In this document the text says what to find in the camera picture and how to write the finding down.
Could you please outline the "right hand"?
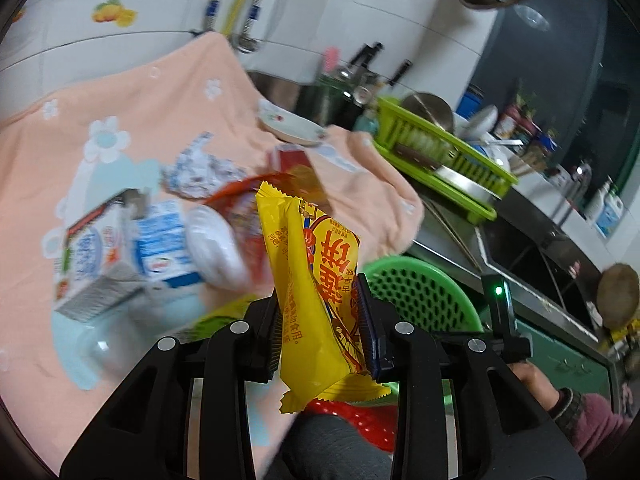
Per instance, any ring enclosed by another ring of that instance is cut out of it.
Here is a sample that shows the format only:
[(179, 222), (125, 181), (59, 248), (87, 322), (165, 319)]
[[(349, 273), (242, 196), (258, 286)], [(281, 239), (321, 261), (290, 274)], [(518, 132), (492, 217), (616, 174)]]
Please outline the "right hand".
[(509, 364), (509, 368), (546, 412), (560, 402), (559, 390), (534, 364), (519, 362)]

